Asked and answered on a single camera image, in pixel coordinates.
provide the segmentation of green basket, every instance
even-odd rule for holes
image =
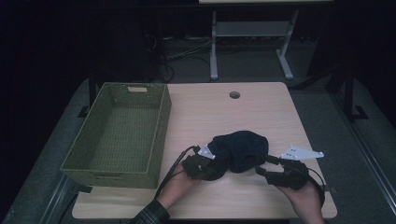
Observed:
[[[166,85],[105,83],[61,171],[86,186],[156,189],[171,106]]]

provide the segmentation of hand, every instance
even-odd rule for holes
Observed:
[[[321,213],[318,190],[311,182],[307,182],[301,189],[294,190],[276,186],[290,200],[294,212],[305,224],[324,223]]]
[[[201,180],[190,179],[183,170],[181,163],[173,172],[173,177],[163,187],[163,191],[157,197],[157,201],[167,210],[189,189],[198,185]]]

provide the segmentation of background table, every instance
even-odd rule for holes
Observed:
[[[208,83],[168,85],[172,111],[166,135],[163,179],[178,155],[187,147],[209,143],[214,136],[249,130],[265,136],[269,154],[279,156],[289,145],[311,149],[293,101],[283,83]],[[232,99],[231,91],[240,98]],[[316,160],[304,163],[321,174]],[[265,163],[269,171],[280,166]],[[75,218],[134,217],[153,198],[155,189],[93,187],[80,193],[73,209]],[[323,216],[335,217],[329,192]],[[242,174],[227,172],[219,180],[203,181],[176,203],[171,218],[292,218],[297,217],[287,198],[254,169]]]

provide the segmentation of person's left hand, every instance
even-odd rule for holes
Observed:
[[[189,189],[200,182],[201,180],[190,179],[180,163],[173,172],[173,177],[166,183],[163,191],[157,197],[157,201],[167,210]]]

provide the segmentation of black round hole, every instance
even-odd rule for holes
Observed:
[[[230,92],[230,97],[233,99],[238,99],[239,97],[241,97],[241,94],[239,94],[239,92],[237,91],[232,91]]]

